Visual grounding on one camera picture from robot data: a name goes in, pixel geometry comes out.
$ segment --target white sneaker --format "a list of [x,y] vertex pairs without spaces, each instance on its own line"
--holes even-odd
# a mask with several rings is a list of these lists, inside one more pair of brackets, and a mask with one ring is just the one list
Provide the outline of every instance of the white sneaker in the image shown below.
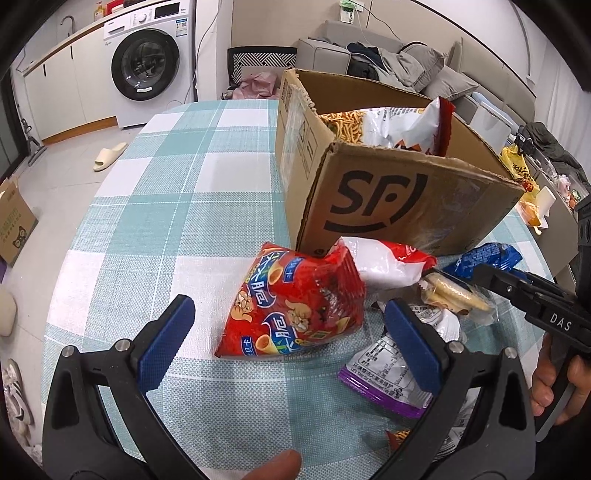
[[8,360],[6,370],[2,370],[2,382],[4,387],[8,389],[7,407],[9,414],[25,425],[30,425],[33,421],[33,415],[22,390],[21,371],[17,363],[11,358]]

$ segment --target teal and white tablecloth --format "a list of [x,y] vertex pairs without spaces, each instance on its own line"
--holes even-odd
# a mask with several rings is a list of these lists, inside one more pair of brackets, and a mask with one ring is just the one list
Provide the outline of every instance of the teal and white tablecloth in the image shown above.
[[[275,167],[274,100],[199,102],[156,115],[98,190],[66,255],[47,318],[42,401],[60,351],[108,349],[133,338],[178,293],[195,324],[160,388],[148,398],[180,446],[212,479],[238,479],[286,448],[304,459],[300,478],[369,478],[388,455],[385,429],[407,421],[337,380],[357,351],[381,336],[363,328],[312,353],[278,361],[213,356],[228,309],[261,244],[289,246]],[[511,212],[485,241],[513,244],[519,265],[550,277],[530,232]],[[526,376],[541,330],[506,301],[502,321],[464,323],[468,347],[516,346]],[[126,451],[138,456],[103,390]]]

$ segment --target cartoon character print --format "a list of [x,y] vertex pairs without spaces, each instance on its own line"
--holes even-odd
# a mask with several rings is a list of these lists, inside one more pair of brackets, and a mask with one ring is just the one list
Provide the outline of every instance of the cartoon character print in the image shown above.
[[307,332],[312,318],[311,308],[305,303],[292,303],[289,300],[285,301],[285,305],[289,308],[287,318],[291,326],[299,333]]
[[22,226],[19,225],[18,237],[16,238],[15,241],[12,242],[12,244],[16,248],[21,248],[26,239],[27,239],[27,231]]
[[241,290],[238,292],[236,300],[234,300],[230,316],[234,320],[246,320],[248,323],[252,323],[252,316],[249,313],[252,313],[253,309],[252,297],[244,290]]

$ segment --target kitchen cabinet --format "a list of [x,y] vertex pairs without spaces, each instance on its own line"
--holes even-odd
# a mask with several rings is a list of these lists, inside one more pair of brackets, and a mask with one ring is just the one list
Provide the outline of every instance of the kitchen cabinet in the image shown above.
[[115,116],[115,87],[111,79],[111,59],[99,28],[72,44],[76,82],[86,123]]
[[86,123],[71,46],[61,49],[31,71],[25,77],[25,85],[41,138]]

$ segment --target blue gripper pad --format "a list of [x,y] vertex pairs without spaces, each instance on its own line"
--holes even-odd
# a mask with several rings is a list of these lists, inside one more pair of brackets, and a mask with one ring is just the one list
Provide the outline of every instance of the blue gripper pad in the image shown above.
[[160,386],[194,321],[195,303],[184,295],[177,296],[156,320],[157,325],[161,322],[160,331],[138,361],[137,383],[140,392],[145,394]]
[[423,335],[411,321],[410,315],[413,315],[420,324],[424,334],[429,335],[430,331],[424,330],[423,327],[431,329],[441,342],[441,346],[444,347],[445,344],[430,325],[420,323],[420,320],[410,310],[409,306],[406,304],[401,306],[401,303],[401,300],[390,300],[386,304],[384,311],[386,330],[402,353],[404,361],[421,390],[437,395],[441,390],[441,363],[423,338]]

